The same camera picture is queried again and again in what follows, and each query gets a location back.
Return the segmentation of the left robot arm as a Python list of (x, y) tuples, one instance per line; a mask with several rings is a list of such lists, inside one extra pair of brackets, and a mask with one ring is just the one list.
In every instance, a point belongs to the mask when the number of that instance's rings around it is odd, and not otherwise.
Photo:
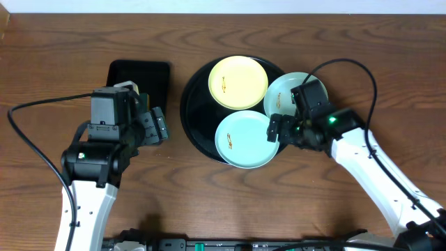
[(167, 139), (164, 114), (148, 94), (123, 87), (96, 89), (91, 118), (61, 156), (63, 212), (56, 250), (100, 250), (123, 172), (142, 146)]

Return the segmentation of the pale green plate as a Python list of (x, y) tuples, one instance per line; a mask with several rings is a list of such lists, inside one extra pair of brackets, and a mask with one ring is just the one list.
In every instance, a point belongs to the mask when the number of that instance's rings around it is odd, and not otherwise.
[[(307, 76), (308, 74), (303, 72), (287, 73), (277, 78), (268, 87), (264, 97), (263, 106), (266, 116), (269, 119), (272, 114), (295, 116), (296, 107), (292, 103), (291, 89), (301, 85)], [(310, 82), (314, 79), (319, 80), (312, 75), (306, 82)], [(330, 107), (330, 113), (336, 110), (330, 103), (326, 107)]]

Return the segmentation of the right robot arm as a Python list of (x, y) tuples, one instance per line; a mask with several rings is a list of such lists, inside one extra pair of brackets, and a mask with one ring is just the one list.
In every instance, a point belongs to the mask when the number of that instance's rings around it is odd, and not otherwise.
[(323, 151), (346, 169), (383, 214), (393, 247), (445, 249), (445, 209), (405, 176), (353, 110), (307, 120), (272, 114), (267, 136), (270, 142)]

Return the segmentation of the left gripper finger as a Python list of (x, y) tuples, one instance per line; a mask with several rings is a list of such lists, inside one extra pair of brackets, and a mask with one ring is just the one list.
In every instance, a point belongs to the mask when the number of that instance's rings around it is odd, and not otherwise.
[(160, 134), (157, 129), (157, 122), (150, 112), (146, 112), (143, 118), (145, 128), (144, 145), (158, 145), (161, 144)]
[(155, 130), (157, 132), (159, 141), (162, 142), (169, 138), (169, 131), (164, 114), (160, 107), (154, 107), (151, 109), (151, 111), (153, 113), (153, 123), (155, 125)]

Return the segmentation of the light blue plate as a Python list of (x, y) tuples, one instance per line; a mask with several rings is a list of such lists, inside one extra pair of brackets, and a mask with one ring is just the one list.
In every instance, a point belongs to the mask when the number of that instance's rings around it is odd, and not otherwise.
[(215, 133), (220, 157), (242, 169), (255, 169), (270, 162), (279, 150), (279, 142), (268, 141), (269, 122), (266, 115), (252, 110), (228, 115)]

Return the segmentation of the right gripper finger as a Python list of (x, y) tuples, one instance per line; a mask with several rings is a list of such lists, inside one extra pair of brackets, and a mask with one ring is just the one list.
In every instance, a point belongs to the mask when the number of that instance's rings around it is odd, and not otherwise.
[(282, 115), (279, 123), (278, 140), (280, 144), (293, 144), (295, 139), (295, 117)]
[(276, 142), (277, 136), (279, 134), (279, 127), (281, 123), (281, 114), (272, 114), (270, 117), (270, 122), (267, 130), (267, 140), (269, 142)]

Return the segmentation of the yellow green sponge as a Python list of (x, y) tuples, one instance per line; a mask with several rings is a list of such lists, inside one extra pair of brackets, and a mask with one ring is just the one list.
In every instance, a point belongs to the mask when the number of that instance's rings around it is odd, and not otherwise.
[(141, 99), (140, 102), (140, 110), (145, 113), (150, 109), (150, 98), (147, 93), (140, 93), (139, 97)]

